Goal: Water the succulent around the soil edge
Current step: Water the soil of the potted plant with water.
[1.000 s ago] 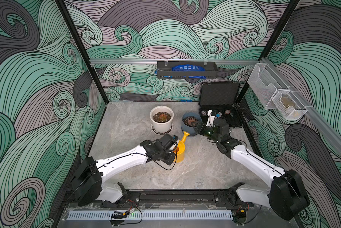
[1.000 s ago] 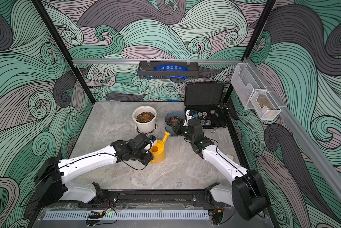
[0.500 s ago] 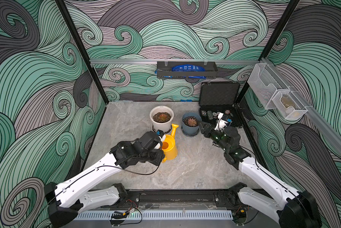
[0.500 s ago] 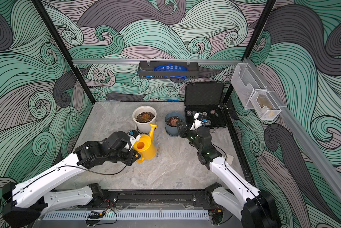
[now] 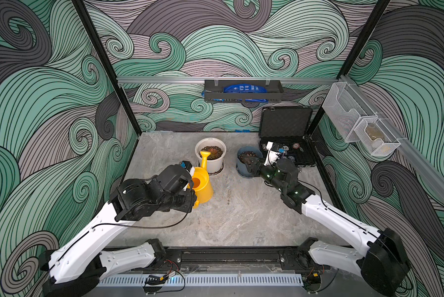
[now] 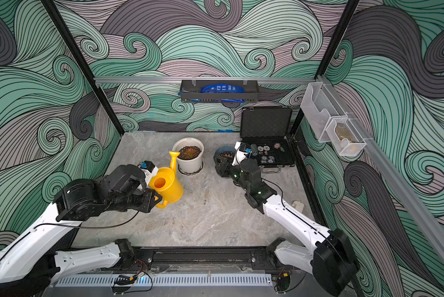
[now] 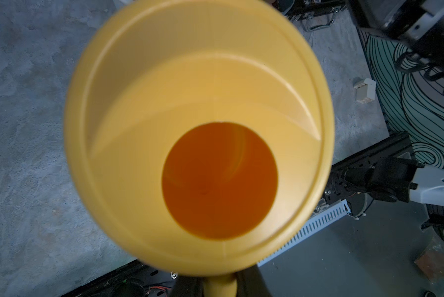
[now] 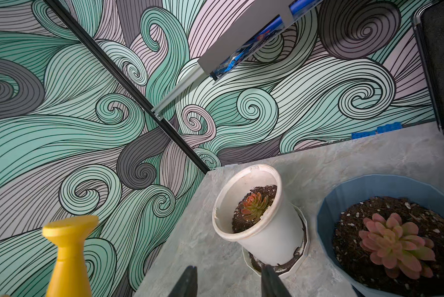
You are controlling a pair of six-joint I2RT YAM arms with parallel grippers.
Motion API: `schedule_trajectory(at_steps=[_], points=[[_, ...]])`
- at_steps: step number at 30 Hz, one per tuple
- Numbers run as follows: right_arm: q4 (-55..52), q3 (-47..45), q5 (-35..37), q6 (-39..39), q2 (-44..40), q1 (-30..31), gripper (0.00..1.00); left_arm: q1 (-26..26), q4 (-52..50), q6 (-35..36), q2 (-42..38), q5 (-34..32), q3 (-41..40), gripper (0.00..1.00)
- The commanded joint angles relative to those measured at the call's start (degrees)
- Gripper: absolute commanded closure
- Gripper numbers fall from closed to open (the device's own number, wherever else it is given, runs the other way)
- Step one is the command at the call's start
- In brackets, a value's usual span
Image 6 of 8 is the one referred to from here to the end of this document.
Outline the yellow plastic watering can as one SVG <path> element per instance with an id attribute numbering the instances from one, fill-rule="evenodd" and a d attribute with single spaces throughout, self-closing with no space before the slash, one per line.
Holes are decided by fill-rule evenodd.
<path id="1" fill-rule="evenodd" d="M 179 152 L 169 152 L 171 163 L 169 167 L 158 168 L 156 175 L 150 180 L 150 188 L 162 196 L 162 201 L 156 204 L 159 209 L 164 209 L 168 204 L 180 200 L 183 195 L 183 185 L 177 178 L 177 157 Z"/>

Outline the blue-grey flower pot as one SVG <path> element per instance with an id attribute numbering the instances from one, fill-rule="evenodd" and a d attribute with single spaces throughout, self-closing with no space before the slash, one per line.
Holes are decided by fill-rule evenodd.
<path id="1" fill-rule="evenodd" d="M 222 146 L 216 150 L 214 157 L 225 157 L 233 160 L 235 157 L 235 148 L 233 146 Z"/>

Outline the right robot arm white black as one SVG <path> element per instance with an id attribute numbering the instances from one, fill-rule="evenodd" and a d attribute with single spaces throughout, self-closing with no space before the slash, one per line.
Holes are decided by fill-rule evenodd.
<path id="1" fill-rule="evenodd" d="M 276 259 L 313 275 L 332 296 L 339 296 L 359 271 L 359 262 L 347 234 L 339 228 L 330 230 L 309 219 L 286 202 L 281 190 L 261 176 L 261 169 L 251 158 L 239 161 L 224 152 L 214 156 L 215 170 L 245 192 L 248 204 L 291 232 L 301 245 L 282 240 L 274 246 Z"/>

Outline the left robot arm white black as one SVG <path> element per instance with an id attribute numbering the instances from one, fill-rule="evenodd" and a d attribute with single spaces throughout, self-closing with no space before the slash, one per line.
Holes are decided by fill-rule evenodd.
<path id="1" fill-rule="evenodd" d="M 0 297 L 33 297 L 61 278 L 94 269 L 133 267 L 127 239 L 96 248 L 56 251 L 56 244 L 91 217 L 108 211 L 149 213 L 162 196 L 149 183 L 159 169 L 152 162 L 120 165 L 98 179 L 64 186 L 44 213 L 0 251 Z"/>

